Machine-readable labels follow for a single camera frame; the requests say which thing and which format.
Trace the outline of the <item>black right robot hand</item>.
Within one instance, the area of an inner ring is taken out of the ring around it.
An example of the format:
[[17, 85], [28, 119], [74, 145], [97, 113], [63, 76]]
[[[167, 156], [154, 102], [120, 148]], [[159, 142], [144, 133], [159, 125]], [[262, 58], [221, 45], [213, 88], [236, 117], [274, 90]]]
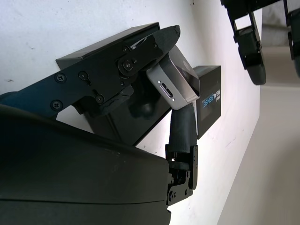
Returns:
[[0, 97], [3, 225], [167, 225], [197, 186], [200, 82], [178, 25], [125, 30]]

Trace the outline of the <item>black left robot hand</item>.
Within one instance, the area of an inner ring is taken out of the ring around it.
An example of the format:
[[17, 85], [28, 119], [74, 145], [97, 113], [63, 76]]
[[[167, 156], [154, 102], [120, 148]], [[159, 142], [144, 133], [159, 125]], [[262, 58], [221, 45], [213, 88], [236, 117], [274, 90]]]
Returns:
[[[254, 11], [276, 3], [275, 0], [222, 0], [221, 5], [227, 10], [227, 14], [233, 30], [233, 38], [238, 44], [240, 58], [245, 70], [253, 84], [264, 85], [266, 83], [266, 70], [262, 53], [261, 39], [257, 30]], [[288, 3], [283, 1], [285, 20], [289, 31], [288, 43], [291, 59], [294, 61], [297, 75], [300, 74], [300, 9], [290, 11]], [[249, 16], [250, 25], [238, 29], [235, 20]]]

